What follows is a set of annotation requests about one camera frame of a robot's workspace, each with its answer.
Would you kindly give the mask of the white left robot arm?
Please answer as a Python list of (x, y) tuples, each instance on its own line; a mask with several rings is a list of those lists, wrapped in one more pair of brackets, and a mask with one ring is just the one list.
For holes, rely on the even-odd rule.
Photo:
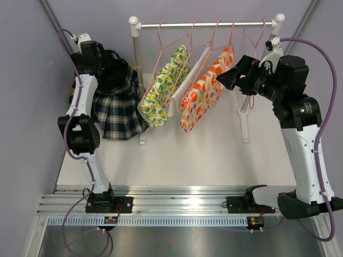
[(88, 213), (109, 213), (121, 205), (99, 160), (101, 139), (128, 140), (148, 124), (137, 110), (140, 88), (137, 71), (117, 52), (94, 40), (77, 40), (70, 56), (75, 91), (70, 109), (57, 120), (68, 154), (81, 160), (91, 188), (84, 199)]

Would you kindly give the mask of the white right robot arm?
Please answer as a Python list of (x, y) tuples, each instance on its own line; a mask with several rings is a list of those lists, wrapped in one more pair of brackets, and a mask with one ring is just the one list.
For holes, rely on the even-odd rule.
[(237, 81), (243, 93), (259, 94), (270, 100), (281, 127), (296, 187), (284, 189), (259, 185), (246, 190), (244, 208), (256, 212), (261, 206), (281, 211), (289, 220), (342, 210), (324, 168), (317, 172), (316, 135), (323, 127), (318, 102), (304, 93), (309, 68), (298, 56), (282, 56), (269, 72), (263, 62), (244, 55), (237, 63)]

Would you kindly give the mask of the orange floral skirt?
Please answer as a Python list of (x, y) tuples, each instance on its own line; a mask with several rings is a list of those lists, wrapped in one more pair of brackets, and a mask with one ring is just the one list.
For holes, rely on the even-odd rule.
[(207, 72), (192, 85), (181, 103), (181, 129), (190, 132), (195, 124), (215, 105), (225, 87), (217, 76), (234, 66), (234, 48), (227, 47), (216, 58)]

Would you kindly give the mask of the navy white plaid skirt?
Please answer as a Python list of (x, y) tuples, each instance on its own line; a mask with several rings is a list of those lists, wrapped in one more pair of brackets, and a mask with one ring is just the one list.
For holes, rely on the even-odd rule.
[(106, 50), (106, 55), (110, 66), (100, 78), (92, 111), (104, 139), (128, 140), (148, 129), (137, 109), (141, 100), (138, 74), (117, 52)]

